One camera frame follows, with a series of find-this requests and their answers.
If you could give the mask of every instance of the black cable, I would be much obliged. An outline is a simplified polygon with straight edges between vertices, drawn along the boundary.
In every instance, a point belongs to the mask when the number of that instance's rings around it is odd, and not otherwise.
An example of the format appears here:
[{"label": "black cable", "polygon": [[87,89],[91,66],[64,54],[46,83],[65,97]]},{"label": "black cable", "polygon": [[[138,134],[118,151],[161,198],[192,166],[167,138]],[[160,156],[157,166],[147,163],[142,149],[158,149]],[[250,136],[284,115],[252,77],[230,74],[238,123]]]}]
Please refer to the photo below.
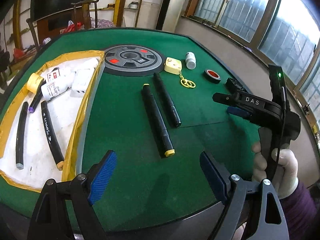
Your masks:
[{"label": "black cable", "polygon": [[16,167],[23,170],[24,131],[26,128],[28,102],[24,102],[20,112],[16,139]]},{"label": "black cable", "polygon": [[42,98],[42,91],[41,91],[41,86],[46,84],[46,81],[45,80],[42,80],[42,82],[40,83],[39,87],[38,87],[38,90],[37,90],[37,93],[36,95],[34,96],[30,106],[29,106],[29,112],[30,113],[34,113],[35,110],[36,110],[36,107],[38,106],[38,104],[40,103],[40,100]]},{"label": "black cable", "polygon": [[284,91],[284,87],[281,87],[281,99],[282,99],[282,127],[281,127],[281,134],[280,134],[280,140],[279,140],[279,145],[278,145],[278,151],[277,151],[277,158],[276,158],[276,165],[275,165],[275,170],[273,172],[273,177],[276,174],[276,169],[278,167],[278,163],[279,163],[279,157],[280,157],[280,150],[281,150],[281,141],[282,141],[282,137],[283,137],[283,133],[284,133],[284,126],[285,126],[285,111],[286,111],[286,96],[285,96],[285,91]]},{"label": "black cable", "polygon": [[50,112],[48,109],[47,101],[41,102],[42,121],[44,126],[45,135],[47,137],[48,145],[59,171],[63,170],[64,157],[62,155],[57,136],[54,132]]}]

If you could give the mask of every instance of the red button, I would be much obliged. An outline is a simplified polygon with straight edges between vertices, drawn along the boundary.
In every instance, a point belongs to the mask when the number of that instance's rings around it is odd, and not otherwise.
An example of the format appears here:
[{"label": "red button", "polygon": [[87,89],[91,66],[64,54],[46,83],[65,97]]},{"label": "red button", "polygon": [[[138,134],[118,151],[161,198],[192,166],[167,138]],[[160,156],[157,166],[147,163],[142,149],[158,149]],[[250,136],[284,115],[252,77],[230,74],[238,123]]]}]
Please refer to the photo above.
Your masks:
[{"label": "red button", "polygon": [[109,60],[111,63],[116,64],[119,62],[119,60],[117,60],[116,58],[113,58],[111,60]]}]

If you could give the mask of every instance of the white bottle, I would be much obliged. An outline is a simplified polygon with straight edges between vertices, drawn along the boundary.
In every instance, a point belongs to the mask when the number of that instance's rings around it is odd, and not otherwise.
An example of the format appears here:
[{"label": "white bottle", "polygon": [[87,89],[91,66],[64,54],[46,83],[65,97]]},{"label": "white bottle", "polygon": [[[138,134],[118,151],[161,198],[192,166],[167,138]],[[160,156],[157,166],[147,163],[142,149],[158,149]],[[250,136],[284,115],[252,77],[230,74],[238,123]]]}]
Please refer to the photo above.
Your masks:
[{"label": "white bottle", "polygon": [[60,76],[55,78],[53,81],[44,84],[41,87],[44,100],[49,101],[57,95],[65,92],[69,87],[72,86],[74,79],[75,73],[71,72],[68,76]]},{"label": "white bottle", "polygon": [[186,65],[188,69],[194,69],[196,67],[196,57],[193,52],[186,54]]},{"label": "white bottle", "polygon": [[71,70],[68,67],[56,68],[45,76],[45,81],[49,83],[60,76],[68,76],[70,73]]}]

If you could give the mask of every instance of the green felt table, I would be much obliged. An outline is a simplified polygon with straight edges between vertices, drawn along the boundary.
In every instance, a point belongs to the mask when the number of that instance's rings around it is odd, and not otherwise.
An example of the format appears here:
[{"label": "green felt table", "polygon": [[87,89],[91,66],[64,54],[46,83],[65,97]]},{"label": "green felt table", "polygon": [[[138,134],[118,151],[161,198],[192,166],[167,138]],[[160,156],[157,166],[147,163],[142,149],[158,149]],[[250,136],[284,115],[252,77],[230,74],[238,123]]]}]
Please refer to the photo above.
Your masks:
[{"label": "green felt table", "polygon": [[[118,164],[102,199],[94,210],[105,230],[120,231],[163,224],[186,217],[216,202],[199,165],[202,151],[224,163],[231,174],[250,178],[251,145],[259,139],[257,126],[227,114],[227,107],[212,101],[215,92],[227,93],[230,72],[192,39],[163,32],[133,29],[79,31],[60,36],[42,52],[21,77],[2,110],[2,119],[14,96],[28,77],[45,62],[67,52],[103,50],[113,44],[150,47],[165,57],[183,61],[189,51],[197,66],[182,74],[196,88],[180,85],[180,78],[162,71],[162,79],[182,120],[171,128],[156,93],[152,76],[125,77],[103,73],[90,113],[82,171],[100,161],[108,149],[116,152]],[[221,82],[206,80],[204,69],[219,73]],[[141,89],[149,83],[167,124],[175,155],[159,152],[142,101]],[[9,186],[0,177],[0,200],[12,209],[31,216],[39,194]],[[68,205],[74,228],[77,223]]]}]

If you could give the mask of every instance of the wall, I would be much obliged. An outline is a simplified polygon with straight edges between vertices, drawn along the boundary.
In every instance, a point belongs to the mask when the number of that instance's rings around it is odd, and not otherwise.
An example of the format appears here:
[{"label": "wall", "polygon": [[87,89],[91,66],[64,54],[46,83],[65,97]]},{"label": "wall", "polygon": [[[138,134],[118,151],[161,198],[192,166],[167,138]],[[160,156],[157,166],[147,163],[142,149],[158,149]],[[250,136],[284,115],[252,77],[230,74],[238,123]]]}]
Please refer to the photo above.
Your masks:
[{"label": "wall", "polygon": [[[123,23],[123,26],[126,27],[134,27],[137,17],[137,10],[127,9],[129,3],[132,1],[140,2],[140,0],[125,1],[123,14],[125,24]],[[99,0],[98,8],[105,8],[108,3],[115,3],[115,0]],[[161,3],[162,0],[142,0],[137,27],[154,29],[156,27]],[[94,18],[94,11],[90,12],[90,15]],[[98,11],[98,18],[112,21],[113,11]]]},{"label": "wall", "polygon": [[[229,38],[184,17],[180,18],[176,33],[191,36],[206,46],[243,80],[253,94],[269,100],[272,99],[266,67],[230,41]],[[301,110],[292,97],[289,97],[289,101],[291,110],[301,117],[300,135],[291,142],[290,149],[298,160],[298,178],[308,187],[320,178],[319,153],[310,127]]]},{"label": "wall", "polygon": [[[98,8],[106,8],[109,3],[115,3],[116,0],[99,0],[97,3]],[[125,7],[127,8],[129,3],[132,1],[139,2],[140,0],[126,0]],[[30,2],[31,0],[21,0],[20,5],[20,31],[28,28],[28,24],[26,19],[30,17]],[[141,9],[138,19],[137,27],[140,28],[150,28],[154,29],[156,27],[156,22],[158,19],[159,10],[161,7],[162,0],[143,0],[141,3]],[[0,28],[1,35],[1,44],[5,45],[4,41],[4,30],[5,30],[5,38],[8,41],[10,35],[13,33],[12,28],[12,12],[13,5],[10,11],[5,16],[4,22],[2,23],[2,28]],[[90,12],[91,17],[94,18],[94,11]],[[137,16],[137,10],[133,9],[124,9],[124,22],[126,27],[134,27]],[[98,11],[98,18],[112,21],[113,19],[113,10],[105,10]],[[36,27],[36,23],[34,23],[36,35],[38,36],[38,31]],[[34,44],[31,32],[27,32],[21,35],[21,43],[22,47],[26,48],[32,44]],[[7,45],[7,49],[10,52],[10,60],[13,60],[13,49],[14,42]]]},{"label": "wall", "polygon": [[[20,31],[25,28],[29,28],[26,22],[26,19],[30,17],[30,1],[31,0],[21,0],[20,3]],[[13,49],[15,48],[14,42],[7,44],[11,34],[13,33],[13,25],[12,25],[12,15],[13,15],[13,5],[4,17],[0,25],[0,44],[1,48],[10,53],[10,61],[13,60]],[[21,35],[21,43],[22,47],[26,48],[32,44],[34,44],[31,32],[27,32]]]},{"label": "wall", "polygon": [[[20,2],[20,31],[24,30],[25,28],[29,28],[26,19],[30,18],[30,2],[31,0],[21,0]],[[36,27],[36,23],[34,23],[36,36],[38,38],[38,30]],[[21,35],[21,43],[22,47],[26,48],[30,45],[35,44],[32,39],[31,32],[27,32]]]}]

